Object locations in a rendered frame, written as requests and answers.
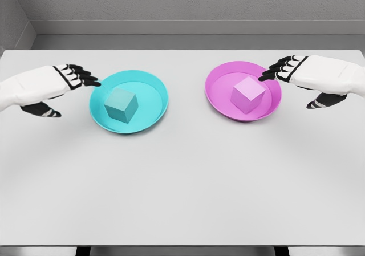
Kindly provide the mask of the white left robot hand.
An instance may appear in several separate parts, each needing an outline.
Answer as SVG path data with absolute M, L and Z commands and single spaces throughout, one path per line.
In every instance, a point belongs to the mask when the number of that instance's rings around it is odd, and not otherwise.
M 82 86 L 101 86 L 98 78 L 75 64 L 43 66 L 17 74 L 10 80 L 15 104 L 19 105 L 22 111 L 39 117 L 62 116 L 47 105 L 45 100 L 61 97 Z

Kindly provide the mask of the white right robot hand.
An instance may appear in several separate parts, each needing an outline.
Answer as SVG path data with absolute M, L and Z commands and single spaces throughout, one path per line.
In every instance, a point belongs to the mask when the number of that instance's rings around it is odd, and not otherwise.
M 355 63 L 319 55 L 281 58 L 258 80 L 280 80 L 306 90 L 319 91 L 307 109 L 327 108 L 344 101 L 354 89 L 353 77 L 361 67 Z

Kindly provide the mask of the pink block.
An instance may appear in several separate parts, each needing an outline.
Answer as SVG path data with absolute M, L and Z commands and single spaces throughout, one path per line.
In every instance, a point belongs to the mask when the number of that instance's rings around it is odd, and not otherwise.
M 230 101 L 241 112 L 248 114 L 261 104 L 265 92 L 265 87 L 246 77 L 233 86 Z

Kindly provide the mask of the cyan block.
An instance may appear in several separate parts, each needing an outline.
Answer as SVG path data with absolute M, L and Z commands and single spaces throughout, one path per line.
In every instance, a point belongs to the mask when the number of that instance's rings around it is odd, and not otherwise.
M 110 118 L 129 123 L 139 104 L 135 93 L 122 88 L 115 88 L 104 102 L 104 107 Z

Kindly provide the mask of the magenta plate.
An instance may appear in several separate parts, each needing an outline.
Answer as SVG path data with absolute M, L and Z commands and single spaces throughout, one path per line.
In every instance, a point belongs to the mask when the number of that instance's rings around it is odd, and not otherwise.
M 279 107 L 282 90 L 275 80 L 264 82 L 258 80 L 265 70 L 257 64 L 244 61 L 221 64 L 214 68 L 206 78 L 206 97 L 219 113 L 236 121 L 256 121 L 268 117 Z M 266 88 L 261 104 L 248 114 L 241 112 L 230 101 L 233 86 L 246 77 L 253 78 Z

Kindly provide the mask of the cyan plate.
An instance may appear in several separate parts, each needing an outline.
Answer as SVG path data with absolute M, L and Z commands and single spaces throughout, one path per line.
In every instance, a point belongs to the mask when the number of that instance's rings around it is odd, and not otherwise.
M 139 107 L 129 123 L 108 116 L 104 102 L 115 88 L 122 88 L 136 94 Z M 101 86 L 94 89 L 89 109 L 94 121 L 102 128 L 122 134 L 143 131 L 165 114 L 169 102 L 164 83 L 156 76 L 139 70 L 117 72 L 105 78 Z

